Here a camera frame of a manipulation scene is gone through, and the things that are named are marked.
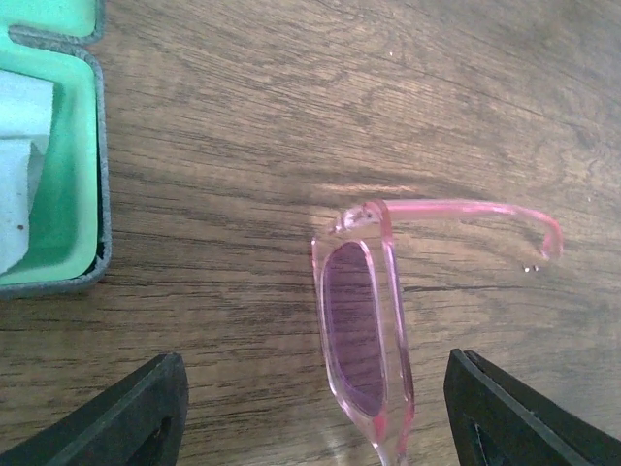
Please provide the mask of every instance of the black object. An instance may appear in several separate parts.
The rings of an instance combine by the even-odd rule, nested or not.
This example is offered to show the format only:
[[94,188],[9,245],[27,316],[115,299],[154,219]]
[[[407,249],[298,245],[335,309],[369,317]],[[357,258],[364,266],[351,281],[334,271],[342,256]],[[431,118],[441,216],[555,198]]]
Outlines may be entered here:
[[621,442],[474,351],[451,351],[444,397],[461,466],[621,465]]
[[178,354],[160,354],[64,417],[0,455],[0,466],[173,466],[187,414]]

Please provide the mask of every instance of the pink sunglasses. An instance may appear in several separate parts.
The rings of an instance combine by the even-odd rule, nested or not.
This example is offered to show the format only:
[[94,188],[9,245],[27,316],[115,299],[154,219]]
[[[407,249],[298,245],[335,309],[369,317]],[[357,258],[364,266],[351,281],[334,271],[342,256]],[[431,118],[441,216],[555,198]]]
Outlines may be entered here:
[[414,388],[392,225],[510,216],[545,228],[545,258],[563,251],[559,224],[519,206],[470,200],[375,200],[345,211],[312,239],[321,344],[339,405],[383,466],[405,466]]

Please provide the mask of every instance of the purple lens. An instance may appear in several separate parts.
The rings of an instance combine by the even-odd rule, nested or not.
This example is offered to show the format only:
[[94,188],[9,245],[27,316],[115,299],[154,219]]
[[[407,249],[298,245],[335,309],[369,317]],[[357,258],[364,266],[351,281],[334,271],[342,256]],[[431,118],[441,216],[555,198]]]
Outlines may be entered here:
[[376,301],[358,243],[345,243],[330,255],[323,286],[332,353],[347,394],[361,411],[376,416],[384,396]]

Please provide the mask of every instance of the cleaning cloth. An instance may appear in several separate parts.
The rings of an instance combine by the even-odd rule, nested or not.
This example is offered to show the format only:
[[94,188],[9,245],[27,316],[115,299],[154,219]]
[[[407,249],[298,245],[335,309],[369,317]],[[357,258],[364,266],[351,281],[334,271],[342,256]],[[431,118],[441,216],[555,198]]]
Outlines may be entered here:
[[53,83],[0,70],[0,275],[28,251],[52,103]]

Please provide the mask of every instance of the table surface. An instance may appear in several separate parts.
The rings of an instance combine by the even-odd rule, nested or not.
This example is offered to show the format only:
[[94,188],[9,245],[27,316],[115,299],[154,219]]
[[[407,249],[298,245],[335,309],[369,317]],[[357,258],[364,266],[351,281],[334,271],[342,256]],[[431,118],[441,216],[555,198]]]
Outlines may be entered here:
[[108,14],[91,51],[114,259],[87,293],[0,306],[0,449],[176,351],[179,465],[377,464],[328,387],[309,259],[316,228],[375,197],[516,203],[566,236],[539,264],[539,232],[515,222],[399,230],[412,463],[457,463],[453,348],[621,437],[618,3],[114,0]]

